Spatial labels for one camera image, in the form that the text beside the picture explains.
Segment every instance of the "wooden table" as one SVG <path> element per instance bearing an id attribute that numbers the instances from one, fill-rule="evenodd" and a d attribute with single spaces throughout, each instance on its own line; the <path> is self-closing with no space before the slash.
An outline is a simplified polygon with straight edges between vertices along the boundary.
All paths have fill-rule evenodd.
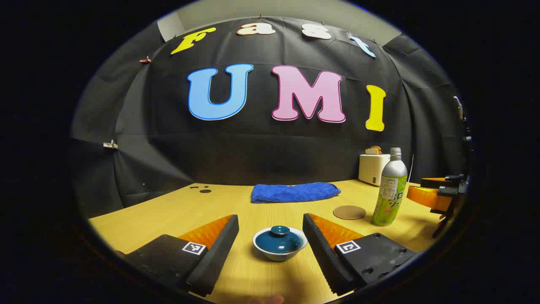
<path id="1" fill-rule="evenodd" d="M 251 296 L 281 294 L 285 303 L 326 303 L 339 298 L 330 291 L 308 244 L 285 262 L 267 260 L 254 249 L 253 235 L 266 227 L 285 225 L 302 229 L 304 213 L 313 213 L 368 235 L 379 232 L 414 251 L 427 249 L 439 214 L 404 198 L 394 223 L 370 223 L 379 188 L 359 180 L 333 182 L 341 194 L 327 200 L 253 204 L 253 186 L 194 183 L 153 200 L 90 219 L 97 232 L 116 250 L 128 254 L 161 234 L 180 236 L 229 214 L 237 214 L 240 231 L 229 252 L 214 291 L 205 299 L 215 303 L 247 303 Z M 210 193 L 200 193 L 208 189 Z M 356 205 L 367 214 L 359 220 L 342 220 L 333 210 Z"/>

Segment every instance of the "folded towel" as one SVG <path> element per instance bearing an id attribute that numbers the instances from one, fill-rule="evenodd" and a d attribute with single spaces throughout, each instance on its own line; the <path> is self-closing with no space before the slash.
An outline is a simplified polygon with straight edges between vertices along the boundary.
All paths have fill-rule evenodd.
<path id="1" fill-rule="evenodd" d="M 283 184 L 266 185 L 258 184 L 251 193 L 251 202 L 310 202 L 329 199 L 341 193 L 341 190 L 329 183 L 309 183 L 296 186 Z"/>

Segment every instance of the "blue letter u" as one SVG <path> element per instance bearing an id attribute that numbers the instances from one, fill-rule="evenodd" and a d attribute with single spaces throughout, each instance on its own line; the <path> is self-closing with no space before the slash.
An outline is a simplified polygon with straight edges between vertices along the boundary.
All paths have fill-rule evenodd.
<path id="1" fill-rule="evenodd" d="M 217 69 L 202 69 L 189 74 L 187 79 L 191 84 L 188 107 L 191 114 L 201 120 L 222 120 L 238 113 L 246 103 L 247 73 L 251 70 L 251 64 L 233 64 L 225 69 L 231 74 L 231 95 L 222 104 L 210 101 L 210 82 L 218 73 Z"/>

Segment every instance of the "white bowl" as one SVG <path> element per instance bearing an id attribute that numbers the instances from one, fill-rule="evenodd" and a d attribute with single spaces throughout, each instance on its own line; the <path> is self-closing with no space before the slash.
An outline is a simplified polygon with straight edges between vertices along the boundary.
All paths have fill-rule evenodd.
<path id="1" fill-rule="evenodd" d="M 292 252 L 287 252 L 287 253 L 274 253 L 274 252 L 268 252 L 266 250 L 262 250 L 259 246 L 257 246 L 257 243 L 255 243 L 257 236 L 259 236 L 261 233 L 271 230 L 272 227 L 265 228 L 255 233 L 255 235 L 253 236 L 253 245 L 255 246 L 255 248 L 257 248 L 258 251 L 262 252 L 267 258 L 273 261 L 279 261 L 279 262 L 286 261 L 294 257 L 300 250 L 302 250 L 307 245 L 307 238 L 301 230 L 298 230 L 296 228 L 291 228 L 291 227 L 287 227 L 287 228 L 289 228 L 289 230 L 292 233 L 296 234 L 302 240 L 302 245 L 300 245 L 300 247 L 297 250 L 292 251 Z"/>

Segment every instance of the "hand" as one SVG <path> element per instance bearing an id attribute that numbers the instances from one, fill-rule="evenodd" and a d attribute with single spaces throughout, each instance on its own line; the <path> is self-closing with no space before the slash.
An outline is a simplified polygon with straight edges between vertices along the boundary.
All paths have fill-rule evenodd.
<path id="1" fill-rule="evenodd" d="M 283 301 L 283 296 L 278 294 L 268 298 L 251 298 L 247 304 L 282 304 Z"/>

